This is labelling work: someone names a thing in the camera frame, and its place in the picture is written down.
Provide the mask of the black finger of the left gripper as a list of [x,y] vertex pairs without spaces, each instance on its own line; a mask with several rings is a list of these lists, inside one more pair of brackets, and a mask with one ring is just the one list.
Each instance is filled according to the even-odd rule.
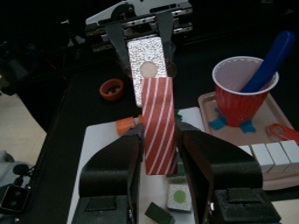
[[176,67],[173,64],[174,44],[172,42],[173,35],[173,16],[169,11],[158,13],[156,16],[157,30],[162,42],[162,56],[165,61],[166,75],[176,75]]
[[121,24],[118,22],[106,24],[105,32],[109,43],[112,44],[116,50],[118,65],[121,66],[124,74],[128,77],[130,77],[132,74],[130,74],[129,58],[126,51],[126,42],[124,39]]

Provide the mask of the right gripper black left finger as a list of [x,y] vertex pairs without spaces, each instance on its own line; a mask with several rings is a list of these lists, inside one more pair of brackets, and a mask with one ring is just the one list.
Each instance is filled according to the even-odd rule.
[[69,224],[136,224],[144,126],[137,124],[102,147],[78,173]]

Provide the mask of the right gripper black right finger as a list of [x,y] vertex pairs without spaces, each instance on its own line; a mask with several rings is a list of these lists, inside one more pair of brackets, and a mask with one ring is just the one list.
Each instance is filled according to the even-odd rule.
[[257,161],[186,122],[174,124],[196,224],[280,224]]

